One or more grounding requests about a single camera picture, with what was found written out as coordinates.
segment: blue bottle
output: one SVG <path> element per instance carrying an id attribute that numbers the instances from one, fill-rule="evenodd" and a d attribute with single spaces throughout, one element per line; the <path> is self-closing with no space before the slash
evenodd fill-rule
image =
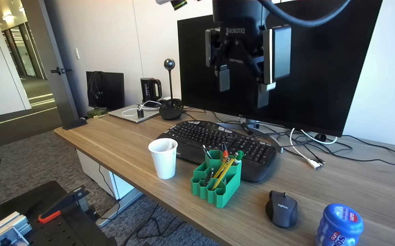
<path id="1" fill-rule="evenodd" d="M 354 246 L 364 231 L 362 218 L 350 207 L 329 204 L 317 230 L 317 246 Z"/>

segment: black mouse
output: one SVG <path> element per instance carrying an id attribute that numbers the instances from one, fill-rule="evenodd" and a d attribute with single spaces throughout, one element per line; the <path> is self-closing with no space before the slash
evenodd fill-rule
<path id="1" fill-rule="evenodd" d="M 265 211 L 268 219 L 277 227 L 290 228 L 297 224 L 297 201 L 286 193 L 269 192 Z"/>

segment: monitor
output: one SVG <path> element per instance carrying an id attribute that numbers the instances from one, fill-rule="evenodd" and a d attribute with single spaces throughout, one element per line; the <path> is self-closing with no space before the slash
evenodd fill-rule
<path id="1" fill-rule="evenodd" d="M 279 7 L 303 19 L 323 15 L 314 6 L 306 8 L 306 3 L 297 3 L 282 3 Z M 179 21 L 183 105 L 342 136 L 380 6 L 381 0 L 351 0 L 338 18 L 320 28 L 293 26 L 291 48 L 282 51 L 290 52 L 290 64 L 273 64 L 288 75 L 277 78 L 268 93 L 268 103 L 261 107 L 257 105 L 260 86 L 254 75 L 239 63 L 230 64 L 228 88 L 220 90 L 215 70 L 208 67 L 205 47 L 206 30 L 220 28 L 213 17 Z"/>
<path id="2" fill-rule="evenodd" d="M 124 74 L 87 71 L 86 80 L 89 107 L 108 111 L 124 107 Z"/>

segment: black keyboard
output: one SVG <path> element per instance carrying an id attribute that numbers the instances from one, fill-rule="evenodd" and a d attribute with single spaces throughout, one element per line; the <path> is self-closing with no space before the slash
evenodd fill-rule
<path id="1" fill-rule="evenodd" d="M 202 145 L 206 149 L 223 149 L 226 146 L 230 153 L 243 151 L 242 181 L 264 182 L 273 171 L 275 146 L 227 130 L 213 122 L 182 122 L 160 137 L 178 141 L 178 157 L 193 164 L 204 162 Z"/>

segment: white cup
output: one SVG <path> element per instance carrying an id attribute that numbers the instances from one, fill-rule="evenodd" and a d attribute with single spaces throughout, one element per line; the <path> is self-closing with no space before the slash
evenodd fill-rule
<path id="1" fill-rule="evenodd" d="M 175 175 L 178 142 L 172 138 L 157 138 L 148 149 L 152 152 L 157 177 L 171 179 Z"/>

